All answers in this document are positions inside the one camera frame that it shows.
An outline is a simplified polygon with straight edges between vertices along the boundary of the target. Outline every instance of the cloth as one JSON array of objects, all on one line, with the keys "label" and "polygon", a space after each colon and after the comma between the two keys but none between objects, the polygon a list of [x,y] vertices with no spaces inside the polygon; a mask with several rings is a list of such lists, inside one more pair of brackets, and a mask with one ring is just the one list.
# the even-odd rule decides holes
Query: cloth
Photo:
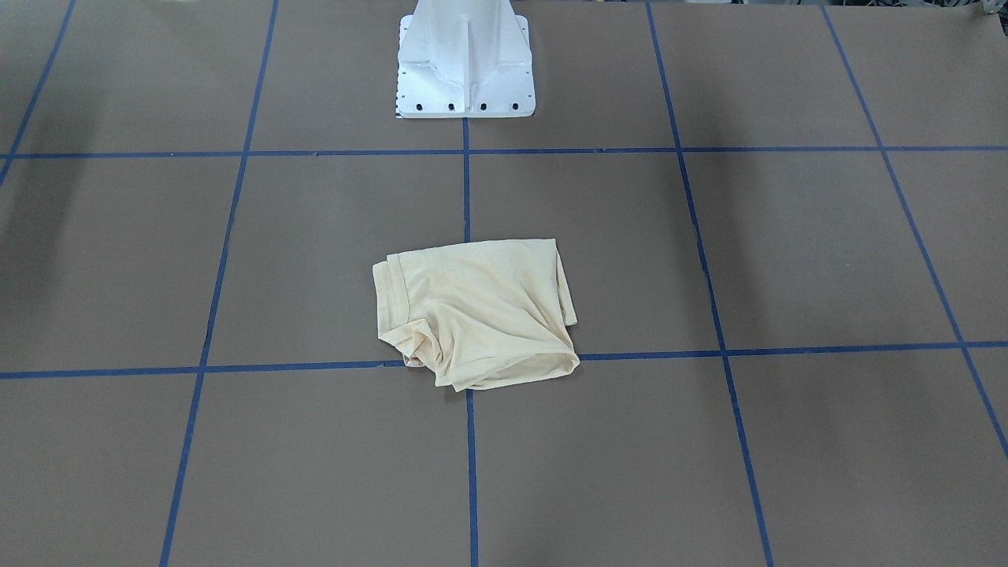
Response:
[{"label": "cloth", "polygon": [[373,268],[378,338],[434,384],[489,389],[564,376],[578,318],[555,240],[499,240],[389,255]]}]

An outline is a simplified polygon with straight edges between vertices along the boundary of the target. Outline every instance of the folded cloth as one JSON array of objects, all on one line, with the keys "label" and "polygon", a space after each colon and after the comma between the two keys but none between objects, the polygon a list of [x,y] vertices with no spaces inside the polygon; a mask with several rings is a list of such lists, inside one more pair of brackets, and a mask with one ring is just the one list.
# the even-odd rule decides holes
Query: folded cloth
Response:
[{"label": "folded cloth", "polygon": [[489,389],[565,376],[578,318],[556,241],[499,240],[392,254],[373,268],[378,338],[434,384]]}]

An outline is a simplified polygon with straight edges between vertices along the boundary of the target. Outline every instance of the beige fabric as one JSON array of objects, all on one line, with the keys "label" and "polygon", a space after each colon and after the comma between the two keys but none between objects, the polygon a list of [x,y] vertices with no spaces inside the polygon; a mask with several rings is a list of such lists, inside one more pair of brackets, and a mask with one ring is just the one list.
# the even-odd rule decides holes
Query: beige fabric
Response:
[{"label": "beige fabric", "polygon": [[392,254],[373,269],[378,338],[435,385],[488,389],[570,374],[578,322],[554,240]]}]

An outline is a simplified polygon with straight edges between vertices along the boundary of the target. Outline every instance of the white metal base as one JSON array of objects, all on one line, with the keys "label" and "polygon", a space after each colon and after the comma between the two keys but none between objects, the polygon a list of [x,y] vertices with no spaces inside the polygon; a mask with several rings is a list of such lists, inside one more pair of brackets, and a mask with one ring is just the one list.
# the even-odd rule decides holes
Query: white metal base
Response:
[{"label": "white metal base", "polygon": [[[528,20],[515,15],[528,43]],[[399,45],[413,16],[399,23]],[[445,81],[429,66],[399,64],[395,115],[400,118],[519,118],[535,111],[532,65],[502,66],[483,83],[466,86]]]}]

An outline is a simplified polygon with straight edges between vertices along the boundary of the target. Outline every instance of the cream cloth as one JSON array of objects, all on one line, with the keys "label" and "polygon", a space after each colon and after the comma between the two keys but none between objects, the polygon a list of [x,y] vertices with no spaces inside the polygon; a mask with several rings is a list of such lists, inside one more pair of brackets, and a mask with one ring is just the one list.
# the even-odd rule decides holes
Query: cream cloth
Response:
[{"label": "cream cloth", "polygon": [[556,241],[498,240],[392,254],[373,268],[378,338],[434,384],[489,389],[581,363]]}]

